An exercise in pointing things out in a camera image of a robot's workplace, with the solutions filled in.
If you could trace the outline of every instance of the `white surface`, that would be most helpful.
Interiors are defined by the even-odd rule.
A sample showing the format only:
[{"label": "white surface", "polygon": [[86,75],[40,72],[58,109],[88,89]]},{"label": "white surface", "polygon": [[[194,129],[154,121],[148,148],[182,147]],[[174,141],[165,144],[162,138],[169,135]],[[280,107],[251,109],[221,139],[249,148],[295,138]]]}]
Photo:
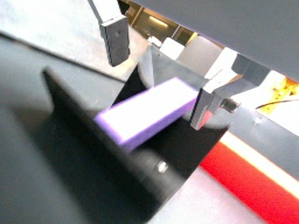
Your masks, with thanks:
[{"label": "white surface", "polygon": [[182,51],[184,46],[172,40],[170,38],[166,38],[162,42],[160,51],[164,53],[172,60],[176,60],[181,51]]},{"label": "white surface", "polygon": [[146,224],[261,224],[263,220],[197,168]]},{"label": "white surface", "polygon": [[121,15],[117,0],[89,0],[93,2],[97,14],[98,14],[98,20],[101,20],[101,23],[105,23],[109,19],[116,18]]},{"label": "white surface", "polygon": [[236,57],[237,53],[226,47],[220,52],[218,57],[204,76],[204,78],[209,80],[204,86],[204,90],[208,93],[210,93],[213,89],[226,84],[237,75],[230,69]]},{"label": "white surface", "polygon": [[218,57],[221,49],[198,36],[185,46],[177,60],[198,75],[204,76]]}]

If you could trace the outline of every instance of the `purple block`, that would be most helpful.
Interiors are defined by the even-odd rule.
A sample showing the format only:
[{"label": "purple block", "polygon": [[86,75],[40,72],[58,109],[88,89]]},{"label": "purple block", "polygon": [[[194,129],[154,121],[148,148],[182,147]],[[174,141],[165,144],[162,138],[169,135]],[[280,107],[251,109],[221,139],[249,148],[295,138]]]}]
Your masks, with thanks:
[{"label": "purple block", "polygon": [[196,97],[197,91],[172,78],[102,110],[94,122],[129,152],[192,109]]}]

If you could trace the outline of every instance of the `red surface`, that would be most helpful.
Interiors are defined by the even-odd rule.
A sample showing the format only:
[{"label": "red surface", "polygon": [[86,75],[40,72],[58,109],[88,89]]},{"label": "red surface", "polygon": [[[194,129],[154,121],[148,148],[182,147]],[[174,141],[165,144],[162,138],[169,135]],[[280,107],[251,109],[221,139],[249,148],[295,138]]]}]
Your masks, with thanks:
[{"label": "red surface", "polygon": [[222,143],[200,166],[268,223],[299,224],[297,198]]}]

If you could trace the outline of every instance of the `red panel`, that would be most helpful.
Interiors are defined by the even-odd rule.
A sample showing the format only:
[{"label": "red panel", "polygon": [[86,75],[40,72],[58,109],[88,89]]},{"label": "red panel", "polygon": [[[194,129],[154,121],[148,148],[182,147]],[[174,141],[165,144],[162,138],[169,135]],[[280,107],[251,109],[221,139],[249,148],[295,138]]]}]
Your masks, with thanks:
[{"label": "red panel", "polygon": [[222,143],[200,166],[269,223],[299,223],[297,198]]}]

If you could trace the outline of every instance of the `cable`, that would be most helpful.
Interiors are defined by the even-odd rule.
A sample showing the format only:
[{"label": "cable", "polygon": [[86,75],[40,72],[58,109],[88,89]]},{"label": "cable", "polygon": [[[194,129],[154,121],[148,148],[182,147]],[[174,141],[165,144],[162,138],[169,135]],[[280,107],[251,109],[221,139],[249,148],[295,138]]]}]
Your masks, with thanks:
[{"label": "cable", "polygon": [[267,104],[263,104],[263,105],[257,106],[256,109],[260,109],[260,108],[263,108],[264,106],[268,106],[268,105],[272,105],[272,104],[276,104],[276,103],[280,103],[280,102],[297,102],[297,101],[299,101],[299,99],[288,100],[288,101],[272,101],[272,102],[269,102],[269,103],[267,103]]}]

